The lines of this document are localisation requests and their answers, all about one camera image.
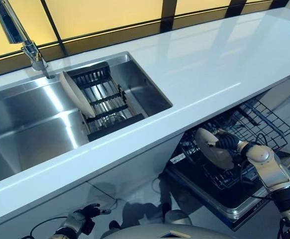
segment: faucet spout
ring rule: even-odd
[[[34,70],[46,75],[47,64],[41,52],[24,30],[8,0],[0,0],[0,23],[10,44],[22,42],[21,50],[30,59]]]

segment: floor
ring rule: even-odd
[[[276,108],[275,113],[290,125],[290,98]],[[290,135],[287,137],[290,150]],[[140,224],[162,222],[161,206],[164,202],[172,205],[172,209],[181,209],[187,213],[193,225],[215,230],[238,239],[270,239],[278,232],[280,214],[275,205],[270,202],[260,212],[253,216],[236,232],[233,232],[213,213],[203,206],[188,191],[171,179],[159,177],[148,181],[122,199],[115,199],[110,215],[101,215],[94,219],[96,226],[91,235],[81,236],[82,239],[98,239],[108,230],[111,220],[116,220],[122,228]]]

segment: dish rack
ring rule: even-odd
[[[96,114],[95,118],[82,114],[89,141],[144,119],[142,114],[136,113],[122,87],[112,78],[107,62],[67,73],[88,99]]]
[[[275,152],[287,145],[285,136],[290,134],[290,126],[281,120],[256,98],[252,98],[218,116],[185,132],[180,141],[180,149],[191,163],[202,164],[205,175],[220,190],[232,187],[240,180],[242,161],[239,154],[229,151],[235,167],[223,170],[206,160],[195,141],[195,132],[198,128],[205,128],[210,132],[223,129],[238,136],[243,141],[255,141],[267,145]],[[242,171],[243,179],[252,183],[258,178],[256,169],[247,164]]]

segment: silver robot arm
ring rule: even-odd
[[[77,239],[80,234],[89,235],[95,223],[93,217],[110,214],[110,209],[99,209],[99,204],[90,204],[81,210],[70,213],[66,220],[49,239]]]
[[[214,146],[234,149],[256,168],[259,177],[281,213],[281,218],[290,227],[290,172],[281,164],[274,151],[254,142],[240,141],[227,132],[221,133]],[[290,229],[282,238],[290,239]]]

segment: dishwasher rack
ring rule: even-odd
[[[195,141],[195,132],[199,127],[213,133],[223,129],[243,141],[256,141],[267,145],[275,152],[287,145],[285,136],[290,134],[290,126],[256,98],[239,104],[192,130],[186,131],[179,143],[181,152],[191,163],[201,164],[205,175],[219,190],[230,188],[239,182],[241,165],[238,162],[241,161],[241,158],[236,152],[229,151],[235,162],[235,167],[231,170],[222,170],[208,160],[201,160],[204,156]],[[242,175],[249,182],[258,178],[256,169],[251,164],[245,166]]]
[[[144,119],[142,114],[137,114],[122,87],[112,78],[107,62],[67,73],[88,99],[96,114],[94,118],[82,114],[88,128],[89,141]]]
[[[287,145],[285,136],[290,134],[290,126],[256,98],[218,115],[202,127],[211,132],[221,128],[243,141],[255,141],[274,151]]]

